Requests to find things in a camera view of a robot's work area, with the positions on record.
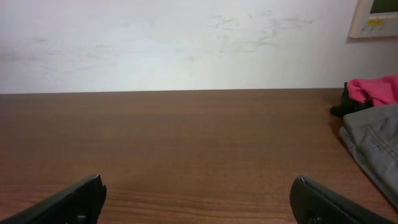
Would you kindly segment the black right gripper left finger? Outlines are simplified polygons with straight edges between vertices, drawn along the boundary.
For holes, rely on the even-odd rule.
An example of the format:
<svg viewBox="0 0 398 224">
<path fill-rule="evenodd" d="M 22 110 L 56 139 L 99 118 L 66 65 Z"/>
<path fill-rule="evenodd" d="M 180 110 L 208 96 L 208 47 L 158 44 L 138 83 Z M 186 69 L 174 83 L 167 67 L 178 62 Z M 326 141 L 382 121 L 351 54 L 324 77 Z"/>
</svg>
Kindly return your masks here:
<svg viewBox="0 0 398 224">
<path fill-rule="evenodd" d="M 101 176 L 91 175 L 1 224 L 97 224 L 106 193 Z"/>
</svg>

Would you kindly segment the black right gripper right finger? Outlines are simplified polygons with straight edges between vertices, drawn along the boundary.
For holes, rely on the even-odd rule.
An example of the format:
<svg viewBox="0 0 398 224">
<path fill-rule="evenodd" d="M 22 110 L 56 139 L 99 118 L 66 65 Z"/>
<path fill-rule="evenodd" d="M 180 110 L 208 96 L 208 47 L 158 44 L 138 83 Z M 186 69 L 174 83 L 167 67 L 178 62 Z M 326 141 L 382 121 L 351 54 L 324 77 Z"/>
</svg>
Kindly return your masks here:
<svg viewBox="0 0 398 224">
<path fill-rule="evenodd" d="M 297 177 L 290 207 L 298 224 L 394 224 L 308 177 Z"/>
</svg>

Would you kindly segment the grey shorts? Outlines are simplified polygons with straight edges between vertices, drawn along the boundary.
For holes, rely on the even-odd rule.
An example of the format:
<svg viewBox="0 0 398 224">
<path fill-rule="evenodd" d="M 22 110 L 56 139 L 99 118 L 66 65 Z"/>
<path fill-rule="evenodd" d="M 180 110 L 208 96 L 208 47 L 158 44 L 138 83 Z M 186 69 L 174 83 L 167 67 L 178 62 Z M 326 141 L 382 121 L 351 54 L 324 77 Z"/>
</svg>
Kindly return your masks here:
<svg viewBox="0 0 398 224">
<path fill-rule="evenodd" d="M 397 104 L 345 115 L 339 134 L 357 165 L 397 208 Z"/>
</svg>

